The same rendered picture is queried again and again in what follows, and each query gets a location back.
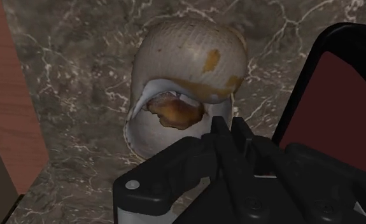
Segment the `black frame with maroon panel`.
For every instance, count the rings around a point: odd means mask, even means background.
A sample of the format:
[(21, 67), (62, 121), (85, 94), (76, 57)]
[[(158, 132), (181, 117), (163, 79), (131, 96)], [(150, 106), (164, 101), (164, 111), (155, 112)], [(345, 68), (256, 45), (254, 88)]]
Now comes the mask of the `black frame with maroon panel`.
[(313, 43), (272, 140), (302, 143), (366, 172), (366, 25), (337, 23)]

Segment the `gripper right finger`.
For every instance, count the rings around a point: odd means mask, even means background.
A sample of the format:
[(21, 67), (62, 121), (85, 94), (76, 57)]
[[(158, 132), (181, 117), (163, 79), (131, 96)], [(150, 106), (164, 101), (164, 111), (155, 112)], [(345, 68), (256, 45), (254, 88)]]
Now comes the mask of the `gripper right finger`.
[(240, 150), (255, 177), (273, 174), (305, 219), (366, 219), (366, 172), (299, 143), (284, 150), (232, 120)]

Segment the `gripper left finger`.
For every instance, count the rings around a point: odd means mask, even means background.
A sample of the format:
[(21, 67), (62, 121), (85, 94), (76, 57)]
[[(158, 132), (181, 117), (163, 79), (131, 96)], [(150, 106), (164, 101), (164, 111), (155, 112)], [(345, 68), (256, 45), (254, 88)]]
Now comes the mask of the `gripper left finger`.
[(215, 116), (209, 133), (183, 137), (121, 175), (113, 183), (113, 207), (150, 216), (165, 214), (201, 178), (217, 177), (216, 141), (224, 134), (230, 134), (227, 124)]

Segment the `white seashell with amber patches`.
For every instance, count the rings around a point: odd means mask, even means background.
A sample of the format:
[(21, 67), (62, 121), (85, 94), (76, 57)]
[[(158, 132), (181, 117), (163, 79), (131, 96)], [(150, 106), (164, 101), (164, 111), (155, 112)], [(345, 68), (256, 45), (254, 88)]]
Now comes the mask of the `white seashell with amber patches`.
[(127, 147), (150, 158), (182, 137), (209, 132), (214, 116), (231, 123), (247, 51), (243, 35), (227, 25), (197, 18), (154, 25), (132, 65)]

